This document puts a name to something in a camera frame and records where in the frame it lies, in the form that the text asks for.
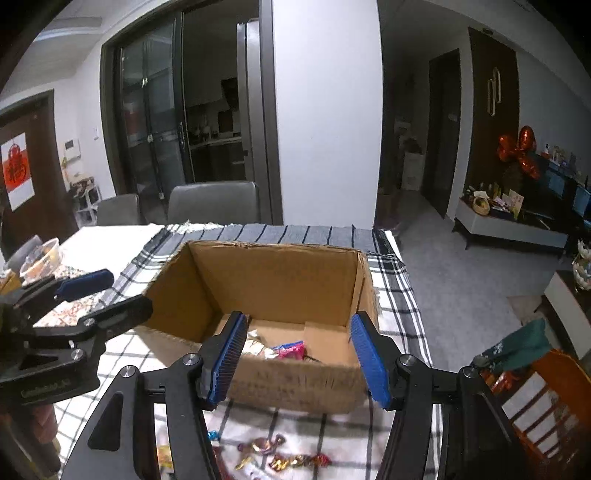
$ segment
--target wicker basket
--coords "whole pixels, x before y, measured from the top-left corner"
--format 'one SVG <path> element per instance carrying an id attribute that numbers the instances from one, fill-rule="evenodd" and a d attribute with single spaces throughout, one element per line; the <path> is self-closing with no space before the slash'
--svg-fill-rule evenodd
<path id="1" fill-rule="evenodd" d="M 486 216 L 491 211 L 491 206 L 488 205 L 488 200 L 482 197 L 476 197 L 472 203 L 472 210 L 478 215 Z"/>

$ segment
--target chair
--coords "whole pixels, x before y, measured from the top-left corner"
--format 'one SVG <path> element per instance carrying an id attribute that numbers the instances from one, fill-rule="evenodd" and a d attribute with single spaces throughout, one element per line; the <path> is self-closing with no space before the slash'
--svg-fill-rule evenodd
<path id="1" fill-rule="evenodd" d="M 108 225 L 142 225 L 142 214 L 139 209 L 139 197 L 135 193 L 117 195 L 103 200 L 96 209 L 96 224 Z"/>
<path id="2" fill-rule="evenodd" d="M 539 375 L 545 385 L 528 389 L 527 402 L 509 415 L 530 459 L 535 479 L 575 479 L 591 454 L 591 380 L 565 353 L 551 350 L 518 377 L 503 372 L 487 378 L 506 410 L 527 379 Z"/>
<path id="3" fill-rule="evenodd" d="M 36 247 L 42 245 L 43 241 L 39 235 L 32 236 L 22 245 L 4 264 L 4 270 L 12 270 L 17 276 L 20 274 L 21 267 L 25 263 L 27 255 L 31 253 Z"/>
<path id="4" fill-rule="evenodd" d="M 257 223 L 258 189 L 251 181 L 211 181 L 179 185 L 170 194 L 168 222 Z"/>

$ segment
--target floral placemat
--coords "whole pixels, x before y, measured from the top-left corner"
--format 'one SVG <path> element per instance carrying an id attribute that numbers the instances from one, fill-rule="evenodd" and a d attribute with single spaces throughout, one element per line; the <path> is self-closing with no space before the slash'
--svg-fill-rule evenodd
<path id="1" fill-rule="evenodd" d="M 60 265 L 53 273 L 56 278 L 63 277 L 79 277 L 86 272 L 78 270 L 77 268 Z M 89 295 L 76 301 L 64 301 L 56 308 L 39 320 L 35 327 L 61 327 L 66 325 L 76 325 L 78 319 L 88 314 L 97 304 L 103 292 L 98 292 L 94 295 Z"/>

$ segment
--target brown door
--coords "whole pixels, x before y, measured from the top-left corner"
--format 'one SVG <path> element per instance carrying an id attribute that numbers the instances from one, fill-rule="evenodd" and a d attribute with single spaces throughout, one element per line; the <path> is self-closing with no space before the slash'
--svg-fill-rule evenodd
<path id="1" fill-rule="evenodd" d="M 442 217 L 456 170 L 461 106 L 460 51 L 453 50 L 429 62 L 429 132 L 421 190 Z"/>
<path id="2" fill-rule="evenodd" d="M 78 227 L 57 153 L 53 91 L 26 100 L 0 116 L 0 145 L 4 145 L 0 174 L 4 255 L 11 255 L 34 235 L 44 242 L 55 237 L 64 242 Z M 28 179 L 33 184 L 32 197 Z"/>
<path id="3" fill-rule="evenodd" d="M 474 113 L 466 186 L 478 188 L 484 182 L 486 188 L 494 182 L 502 184 L 507 167 L 496 155 L 499 135 L 510 134 L 515 138 L 518 133 L 517 58 L 514 50 L 494 38 L 472 28 L 469 32 L 474 72 Z"/>

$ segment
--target gray chair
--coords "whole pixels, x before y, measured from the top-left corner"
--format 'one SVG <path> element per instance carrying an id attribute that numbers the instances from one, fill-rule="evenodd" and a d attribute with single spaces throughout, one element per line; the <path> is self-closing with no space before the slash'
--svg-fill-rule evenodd
<path id="1" fill-rule="evenodd" d="M 103 200 L 96 209 L 96 224 L 142 225 L 143 217 L 139 209 L 139 197 L 135 193 L 117 195 Z"/>
<path id="2" fill-rule="evenodd" d="M 258 189 L 251 181 L 208 181 L 175 187 L 168 203 L 168 222 L 257 223 Z"/>
<path id="3" fill-rule="evenodd" d="M 36 249 L 39 245 L 42 245 L 43 241 L 39 238 L 39 235 L 32 236 L 27 240 L 23 246 L 21 246 L 16 252 L 14 252 L 10 258 L 4 264 L 4 270 L 12 270 L 14 273 L 20 275 L 21 267 L 27 255 Z"/>

